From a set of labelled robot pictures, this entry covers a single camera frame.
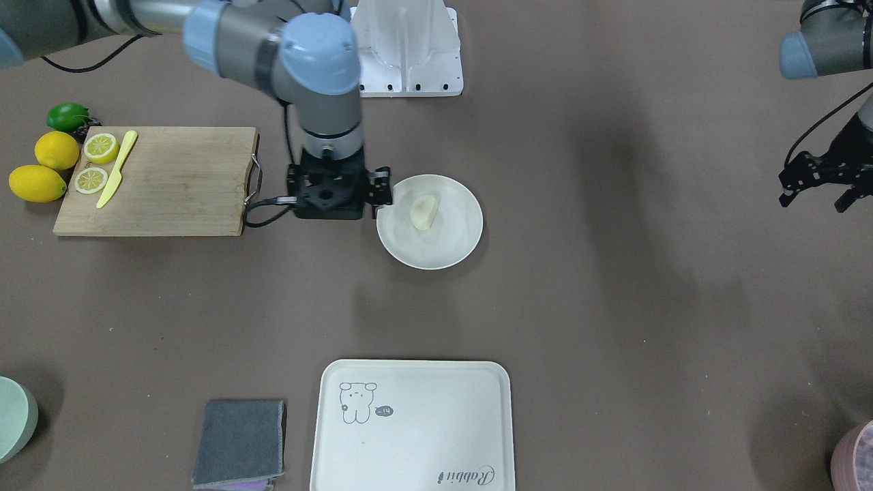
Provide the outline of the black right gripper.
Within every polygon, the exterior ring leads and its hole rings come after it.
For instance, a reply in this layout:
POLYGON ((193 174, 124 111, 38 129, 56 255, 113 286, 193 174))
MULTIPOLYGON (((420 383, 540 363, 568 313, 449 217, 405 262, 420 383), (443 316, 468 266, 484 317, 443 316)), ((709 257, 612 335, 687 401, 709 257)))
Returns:
POLYGON ((393 205, 391 168, 367 171, 364 149, 348 158, 324 158, 303 149, 300 161, 288 168, 288 194, 296 198, 292 212, 300 220, 360 220, 366 198, 371 217, 393 205))

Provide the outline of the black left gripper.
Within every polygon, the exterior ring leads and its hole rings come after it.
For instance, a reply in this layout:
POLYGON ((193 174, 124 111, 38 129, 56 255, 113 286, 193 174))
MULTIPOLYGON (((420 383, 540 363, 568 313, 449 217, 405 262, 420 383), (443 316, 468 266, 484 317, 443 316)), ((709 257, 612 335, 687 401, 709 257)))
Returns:
POLYGON ((871 126, 857 113, 836 134, 821 156, 801 151, 791 158, 779 174, 782 184, 780 205, 788 207, 804 190, 823 184, 848 187, 833 203, 838 213, 872 194, 871 126))

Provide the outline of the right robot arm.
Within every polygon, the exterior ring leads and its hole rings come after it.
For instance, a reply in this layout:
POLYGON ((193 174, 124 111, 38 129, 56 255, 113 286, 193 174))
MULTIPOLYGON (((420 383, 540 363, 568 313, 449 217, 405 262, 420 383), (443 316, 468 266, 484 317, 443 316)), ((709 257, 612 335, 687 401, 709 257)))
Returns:
POLYGON ((302 220, 359 220, 392 205, 391 171, 365 165, 361 62, 344 1, 3 1, 2 66, 109 36, 181 36, 194 63, 294 106, 301 155, 286 194, 244 205, 302 220))

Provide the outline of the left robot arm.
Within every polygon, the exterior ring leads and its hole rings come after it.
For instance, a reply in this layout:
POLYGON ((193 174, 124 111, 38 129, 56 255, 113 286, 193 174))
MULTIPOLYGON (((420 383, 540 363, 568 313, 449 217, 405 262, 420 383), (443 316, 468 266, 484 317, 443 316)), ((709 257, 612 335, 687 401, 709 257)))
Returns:
MULTIPOLYGON (((811 80, 821 76, 870 70, 872 66, 872 16, 870 1, 805 1, 799 30, 789 32, 780 44, 780 71, 786 80, 811 80)), ((779 203, 788 207, 799 193, 826 184, 844 185, 835 200, 836 211, 848 211, 872 193, 872 115, 867 98, 833 137, 820 156, 799 151, 799 144, 823 122, 845 106, 871 94, 861 88, 820 120, 814 122, 790 147, 778 178, 779 203)))

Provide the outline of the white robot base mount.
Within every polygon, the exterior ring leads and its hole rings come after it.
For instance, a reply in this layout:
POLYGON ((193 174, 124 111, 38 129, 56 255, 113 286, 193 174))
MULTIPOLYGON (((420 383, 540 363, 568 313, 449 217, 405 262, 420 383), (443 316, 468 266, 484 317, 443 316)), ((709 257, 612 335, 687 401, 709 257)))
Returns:
POLYGON ((363 98, 455 97, 464 90, 458 13, 443 1, 359 1, 351 8, 363 98))

